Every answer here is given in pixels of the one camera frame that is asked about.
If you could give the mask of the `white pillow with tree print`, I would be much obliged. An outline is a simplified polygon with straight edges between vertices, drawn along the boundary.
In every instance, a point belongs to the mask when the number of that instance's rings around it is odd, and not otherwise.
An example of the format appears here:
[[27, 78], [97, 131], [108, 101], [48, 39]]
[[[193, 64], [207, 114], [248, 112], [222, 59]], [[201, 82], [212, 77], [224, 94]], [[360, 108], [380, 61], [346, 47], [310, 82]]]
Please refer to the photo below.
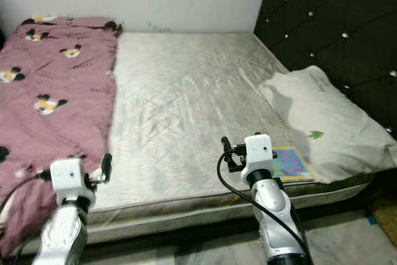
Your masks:
[[275, 73], [259, 91], [289, 127], [317, 182], [397, 168], [397, 141], [319, 67]]

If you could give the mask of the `quilted grey-white mattress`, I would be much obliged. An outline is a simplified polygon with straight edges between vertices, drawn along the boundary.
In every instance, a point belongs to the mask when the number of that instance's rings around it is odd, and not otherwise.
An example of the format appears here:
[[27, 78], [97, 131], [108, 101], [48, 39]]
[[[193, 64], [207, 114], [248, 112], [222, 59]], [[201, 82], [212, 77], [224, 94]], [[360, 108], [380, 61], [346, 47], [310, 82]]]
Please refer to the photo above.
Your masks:
[[296, 140], [260, 94], [285, 68], [253, 34], [125, 33], [119, 38], [109, 150], [112, 176], [87, 218], [90, 243], [252, 218], [216, 177], [221, 138]]

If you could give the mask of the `pink cartoon mouse blanket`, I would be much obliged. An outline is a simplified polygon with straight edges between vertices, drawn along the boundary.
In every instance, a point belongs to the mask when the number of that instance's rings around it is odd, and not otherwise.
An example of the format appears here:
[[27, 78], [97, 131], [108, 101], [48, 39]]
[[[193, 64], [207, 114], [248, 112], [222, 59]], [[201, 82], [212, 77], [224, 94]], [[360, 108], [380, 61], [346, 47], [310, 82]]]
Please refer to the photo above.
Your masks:
[[0, 52], [0, 255], [37, 230], [56, 208], [49, 182], [34, 177], [59, 159], [97, 169], [108, 152], [122, 28], [103, 17], [23, 21]]

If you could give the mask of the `dark tufted headboard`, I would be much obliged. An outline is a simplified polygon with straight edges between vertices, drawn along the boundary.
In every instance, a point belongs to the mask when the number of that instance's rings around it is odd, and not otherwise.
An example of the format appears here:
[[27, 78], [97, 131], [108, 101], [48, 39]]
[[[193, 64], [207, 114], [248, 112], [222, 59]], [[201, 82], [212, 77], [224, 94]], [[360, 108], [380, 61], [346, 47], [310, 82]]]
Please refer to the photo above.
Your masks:
[[263, 0], [254, 33], [286, 69], [321, 68], [397, 138], [397, 0]]

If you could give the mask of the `brown floor rug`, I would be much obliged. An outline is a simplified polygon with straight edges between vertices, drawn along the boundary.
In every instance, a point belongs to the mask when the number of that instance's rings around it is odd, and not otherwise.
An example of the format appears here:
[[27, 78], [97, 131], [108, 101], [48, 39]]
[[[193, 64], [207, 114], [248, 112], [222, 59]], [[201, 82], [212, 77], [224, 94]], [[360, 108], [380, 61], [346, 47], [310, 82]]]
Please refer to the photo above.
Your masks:
[[381, 196], [368, 208], [392, 245], [397, 248], [397, 198]]

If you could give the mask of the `blue yellow children's book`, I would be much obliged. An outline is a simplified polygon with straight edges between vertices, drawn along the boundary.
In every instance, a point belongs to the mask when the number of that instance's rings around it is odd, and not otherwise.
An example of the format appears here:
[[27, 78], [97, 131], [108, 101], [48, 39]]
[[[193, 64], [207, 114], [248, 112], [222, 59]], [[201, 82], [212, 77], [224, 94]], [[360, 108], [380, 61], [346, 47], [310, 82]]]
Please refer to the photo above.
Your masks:
[[274, 148], [272, 163], [273, 177], [277, 177], [286, 185], [315, 183], [314, 176], [309, 171], [307, 163], [294, 146]]

